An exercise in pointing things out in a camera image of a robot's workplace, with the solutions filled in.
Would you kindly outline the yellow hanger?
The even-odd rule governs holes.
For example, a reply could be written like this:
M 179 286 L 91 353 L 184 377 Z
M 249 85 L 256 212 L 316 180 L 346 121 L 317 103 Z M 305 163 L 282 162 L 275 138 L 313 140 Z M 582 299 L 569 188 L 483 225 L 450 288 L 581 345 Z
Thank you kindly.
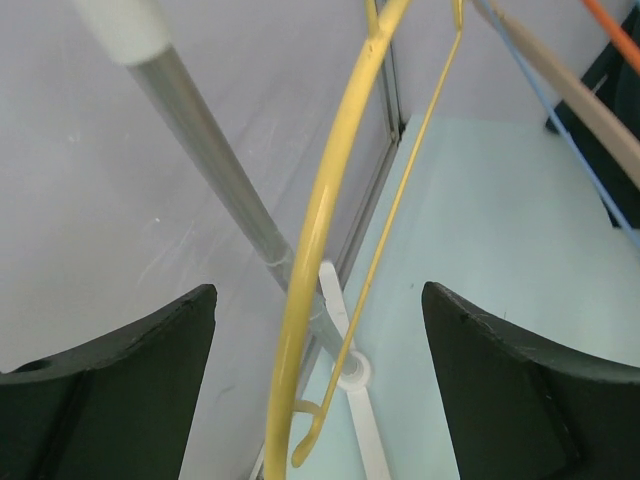
M 283 479 L 289 466 L 299 467 L 309 457 L 325 424 L 337 389 L 345 391 L 365 475 L 391 476 L 367 386 L 373 370 L 353 337 L 378 261 L 391 229 L 384 226 L 356 308 L 348 314 L 337 275 L 322 259 L 344 172 L 371 90 L 409 4 L 390 1 L 378 10 L 365 4 L 368 36 L 347 83 L 331 127 L 297 247 L 282 328 L 276 351 L 267 411 L 264 476 Z M 321 287 L 329 302 L 329 323 L 339 327 L 338 357 L 321 404 L 298 398 L 298 378 L 311 318 L 312 299 Z

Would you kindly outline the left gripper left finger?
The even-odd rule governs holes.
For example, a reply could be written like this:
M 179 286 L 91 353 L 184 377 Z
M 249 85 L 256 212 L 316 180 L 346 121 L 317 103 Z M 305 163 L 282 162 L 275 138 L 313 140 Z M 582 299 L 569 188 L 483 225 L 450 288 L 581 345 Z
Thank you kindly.
M 1 376 L 4 479 L 176 479 L 215 331 L 203 284 Z

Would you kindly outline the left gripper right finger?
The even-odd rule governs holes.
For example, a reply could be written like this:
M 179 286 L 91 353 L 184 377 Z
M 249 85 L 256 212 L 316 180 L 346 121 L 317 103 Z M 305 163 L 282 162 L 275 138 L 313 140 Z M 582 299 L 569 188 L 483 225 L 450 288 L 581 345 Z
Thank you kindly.
M 422 311 L 463 479 L 636 479 L 639 370 L 428 282 Z

